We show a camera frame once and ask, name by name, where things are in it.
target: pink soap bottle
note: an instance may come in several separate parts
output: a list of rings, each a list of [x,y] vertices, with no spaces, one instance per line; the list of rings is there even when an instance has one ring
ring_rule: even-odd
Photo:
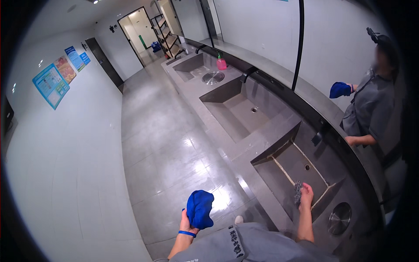
[[[218,70],[225,70],[225,69],[227,69],[227,64],[225,63],[224,58],[221,58],[221,54],[220,53],[218,53],[217,68],[218,68]]]

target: black door frame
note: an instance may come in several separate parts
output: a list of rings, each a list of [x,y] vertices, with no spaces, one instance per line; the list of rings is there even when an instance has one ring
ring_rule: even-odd
[[[111,65],[112,69],[115,71],[116,75],[119,77],[119,79],[121,79],[122,84],[120,84],[119,86],[114,82],[114,79],[111,78],[111,76],[108,74],[108,72],[105,70],[105,68],[102,66],[102,63],[99,61],[99,59],[96,57],[95,53],[93,53],[92,47],[89,45],[89,40],[93,39],[96,44],[98,45],[99,49],[101,50],[101,52],[103,53],[103,55],[105,56],[106,60],[109,62],[109,64]],[[105,71],[105,73],[107,74],[107,76],[111,79],[111,81],[114,83],[114,85],[116,86],[116,88],[123,93],[123,90],[119,89],[120,86],[122,86],[125,81],[122,80],[121,76],[119,75],[119,73],[115,70],[114,66],[112,65],[112,63],[109,61],[108,57],[106,56],[105,52],[103,52],[102,47],[99,45],[98,41],[96,40],[95,37],[91,37],[85,40],[87,46],[89,47],[90,51],[92,52],[93,56],[96,58],[96,60],[99,62],[99,64],[101,65],[102,69]]]
[[[153,29],[153,27],[154,27],[154,26],[153,26],[152,21],[150,20],[150,17],[149,17],[149,16],[148,16],[148,14],[147,14],[147,10],[145,9],[145,7],[144,7],[144,6],[142,6],[142,7],[140,7],[140,8],[135,9],[135,10],[134,10],[134,11],[132,11],[132,12],[129,12],[128,14],[126,14],[126,15],[122,16],[120,19],[118,19],[118,20],[117,20],[117,22],[118,22],[119,27],[120,27],[120,29],[121,29],[121,30],[122,30],[122,26],[121,26],[121,23],[120,23],[119,21],[120,21],[121,19],[125,18],[126,16],[129,16],[130,14],[132,14],[132,13],[134,13],[134,12],[137,12],[137,11],[138,11],[138,10],[140,10],[141,8],[143,8],[143,9],[144,9],[145,15],[147,16],[147,19],[148,19],[148,21],[150,22],[151,29]],[[128,43],[129,43],[129,45],[131,46],[132,50],[134,51],[135,55],[137,56],[138,60],[140,61],[140,63],[141,63],[141,65],[142,65],[142,67],[145,67],[145,66],[144,66],[144,64],[142,63],[142,61],[141,61],[140,57],[138,56],[137,52],[134,50],[134,47],[132,46],[131,41],[128,39],[127,35],[125,34],[125,32],[124,32],[123,30],[122,30],[122,32],[124,33],[125,38],[127,39],[127,41],[128,41]],[[154,34],[156,35],[156,38],[157,38],[157,40],[158,40],[158,35],[156,34],[156,31],[155,31],[154,29],[153,29],[153,32],[154,32]]]

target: black faucet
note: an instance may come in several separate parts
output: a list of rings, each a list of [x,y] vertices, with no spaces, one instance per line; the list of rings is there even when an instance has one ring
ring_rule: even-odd
[[[176,57],[177,57],[180,53],[182,53],[182,52],[185,52],[185,49],[182,49],[181,51],[179,51],[179,52],[175,55],[175,60],[176,60]]]
[[[320,123],[322,124],[320,131],[311,139],[314,146],[317,146],[320,141],[323,140],[324,136],[331,128],[331,125],[328,122],[323,122],[323,120],[321,120]]]
[[[202,48],[206,47],[206,45],[201,45],[199,46],[196,50],[195,50],[195,54],[198,54],[198,51],[201,50]]]
[[[242,81],[243,83],[246,83],[246,79],[247,79],[247,77],[250,75],[250,74],[252,74],[252,73],[254,73],[254,72],[256,72],[258,69],[256,68],[256,67],[254,67],[254,66],[252,66],[251,68],[249,68],[248,70],[246,70],[242,75],[241,75],[241,77],[240,77],[240,81]]]

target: wooden shelf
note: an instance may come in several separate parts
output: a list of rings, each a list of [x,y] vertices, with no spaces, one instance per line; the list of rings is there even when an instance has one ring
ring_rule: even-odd
[[[173,47],[170,49],[170,52],[172,53],[172,55],[170,55],[170,52],[169,51],[167,51],[166,52],[166,54],[169,56],[169,57],[174,57],[178,52],[179,52],[179,50],[180,50],[180,48],[175,44],[175,45],[173,45]]]
[[[163,42],[162,45],[166,49],[170,49],[173,46],[174,42],[176,42],[177,39],[178,39],[177,37],[170,35],[166,39],[167,45],[169,45],[169,46],[166,46],[166,43],[165,42]]]
[[[164,22],[166,22],[166,18],[162,18],[162,19],[160,19],[160,21],[158,22],[158,27],[161,27],[163,24],[164,24]]]
[[[162,34],[159,34],[158,35],[158,37],[160,38],[160,39],[162,39],[162,40],[165,40],[166,39],[166,37],[167,37],[167,35],[170,33],[170,29],[168,28],[168,27],[166,27],[164,30],[163,30],[163,32],[162,32]]]

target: white shoe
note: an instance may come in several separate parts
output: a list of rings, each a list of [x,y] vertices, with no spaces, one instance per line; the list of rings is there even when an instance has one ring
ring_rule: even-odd
[[[236,219],[234,220],[234,223],[237,225],[237,224],[240,224],[240,223],[243,223],[244,222],[244,220],[243,220],[243,217],[242,216],[240,216],[240,215],[238,215],[238,216],[236,216]]]

